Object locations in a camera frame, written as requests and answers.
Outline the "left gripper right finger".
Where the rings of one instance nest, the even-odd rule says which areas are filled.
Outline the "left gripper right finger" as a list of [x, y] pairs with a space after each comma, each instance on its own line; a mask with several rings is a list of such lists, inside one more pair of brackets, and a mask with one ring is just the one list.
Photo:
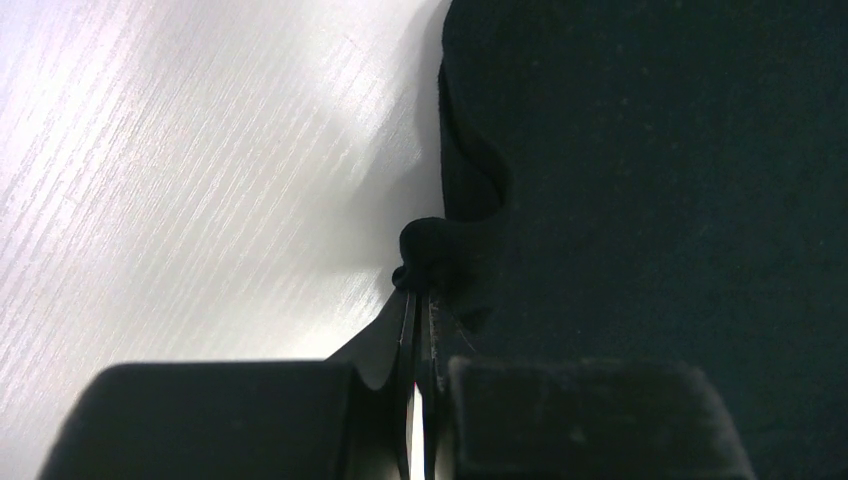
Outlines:
[[428, 479], [752, 479], [722, 397], [683, 363], [446, 357], [419, 299]]

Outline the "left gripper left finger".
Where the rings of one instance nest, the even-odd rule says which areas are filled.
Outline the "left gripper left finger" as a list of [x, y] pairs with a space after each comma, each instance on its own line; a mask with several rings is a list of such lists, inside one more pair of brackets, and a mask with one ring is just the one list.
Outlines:
[[65, 420], [44, 479], [406, 479], [418, 298], [324, 360], [125, 363]]

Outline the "black t shirt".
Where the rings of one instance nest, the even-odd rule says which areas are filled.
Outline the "black t shirt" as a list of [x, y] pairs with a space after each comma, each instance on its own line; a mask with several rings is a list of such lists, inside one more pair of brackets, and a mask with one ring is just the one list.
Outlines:
[[438, 351], [683, 360], [762, 479], [847, 475], [847, 5], [454, 1]]

